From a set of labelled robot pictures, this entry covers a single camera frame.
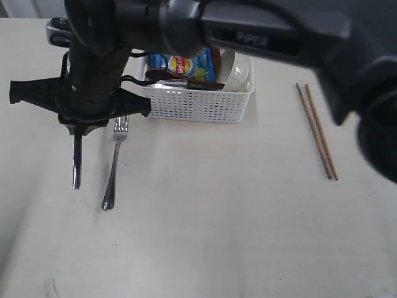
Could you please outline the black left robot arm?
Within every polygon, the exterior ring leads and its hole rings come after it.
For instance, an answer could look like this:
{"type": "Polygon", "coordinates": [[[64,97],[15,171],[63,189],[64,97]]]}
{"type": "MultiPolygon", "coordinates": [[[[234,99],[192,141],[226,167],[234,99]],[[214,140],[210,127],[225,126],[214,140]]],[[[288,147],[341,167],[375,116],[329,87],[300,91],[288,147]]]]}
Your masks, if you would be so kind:
{"type": "Polygon", "coordinates": [[[334,123],[360,116],[357,143],[367,162],[396,181],[396,3],[349,1],[345,12],[274,1],[66,1],[49,22],[68,51],[57,78],[12,81],[11,104],[58,115],[75,137],[110,119],[148,115],[149,100],[121,88],[132,51],[192,58],[221,47],[316,70],[334,123]]]}

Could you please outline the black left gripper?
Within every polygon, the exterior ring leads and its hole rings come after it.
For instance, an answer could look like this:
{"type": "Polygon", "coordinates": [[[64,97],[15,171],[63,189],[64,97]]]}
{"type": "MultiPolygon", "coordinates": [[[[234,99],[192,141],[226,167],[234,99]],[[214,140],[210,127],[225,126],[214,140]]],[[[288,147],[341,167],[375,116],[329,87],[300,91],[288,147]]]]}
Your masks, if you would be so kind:
{"type": "Polygon", "coordinates": [[[122,88],[116,89],[100,102],[96,97],[84,96],[77,102],[75,109],[62,90],[61,78],[33,81],[11,81],[9,101],[21,101],[41,107],[58,115],[59,123],[64,125],[70,135],[79,133],[86,136],[95,129],[106,127],[110,119],[121,116],[141,114],[147,117],[151,112],[148,98],[138,96],[122,88]]]}

